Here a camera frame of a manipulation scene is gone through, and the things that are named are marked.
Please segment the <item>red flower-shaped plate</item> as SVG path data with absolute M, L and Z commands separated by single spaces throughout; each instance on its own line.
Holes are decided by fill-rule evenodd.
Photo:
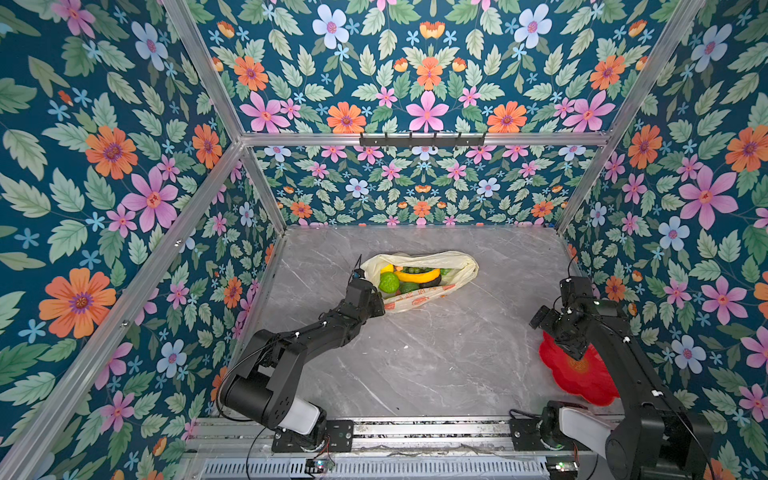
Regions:
M 619 398 L 616 385 L 593 346 L 588 347 L 581 360 L 574 360 L 549 334 L 543 332 L 542 339 L 539 357 L 563 391 L 599 407 L 610 406 Z

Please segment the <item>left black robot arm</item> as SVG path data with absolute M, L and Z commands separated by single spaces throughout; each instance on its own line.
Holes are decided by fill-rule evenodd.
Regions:
M 297 397 L 305 365 L 346 346 L 369 319 L 384 313 L 378 289 L 364 278 L 351 278 L 345 298 L 315 323 L 282 333 L 256 332 L 222 381 L 218 403 L 270 430 L 305 437 L 320 432 L 323 410 Z

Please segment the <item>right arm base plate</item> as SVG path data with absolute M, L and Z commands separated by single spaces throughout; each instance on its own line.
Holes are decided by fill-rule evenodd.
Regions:
M 516 451 L 567 451 L 573 441 L 557 433 L 549 418 L 519 409 L 509 410 L 510 438 Z

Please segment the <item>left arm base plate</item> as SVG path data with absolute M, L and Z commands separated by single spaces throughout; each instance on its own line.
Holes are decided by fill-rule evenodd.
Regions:
M 354 429 L 352 420 L 322 420 L 307 435 L 278 429 L 271 450 L 273 453 L 348 453 L 352 450 Z

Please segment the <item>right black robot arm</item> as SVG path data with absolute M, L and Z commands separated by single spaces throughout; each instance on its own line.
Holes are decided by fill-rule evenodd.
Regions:
M 543 441 L 571 439 L 588 447 L 616 479 L 713 478 L 711 425 L 662 382 L 631 337 L 618 303 L 597 299 L 586 277 L 566 277 L 560 291 L 562 307 L 541 307 L 531 327 L 550 335 L 574 360 L 594 347 L 617 388 L 624 416 L 610 424 L 584 408 L 551 401 L 539 423 Z

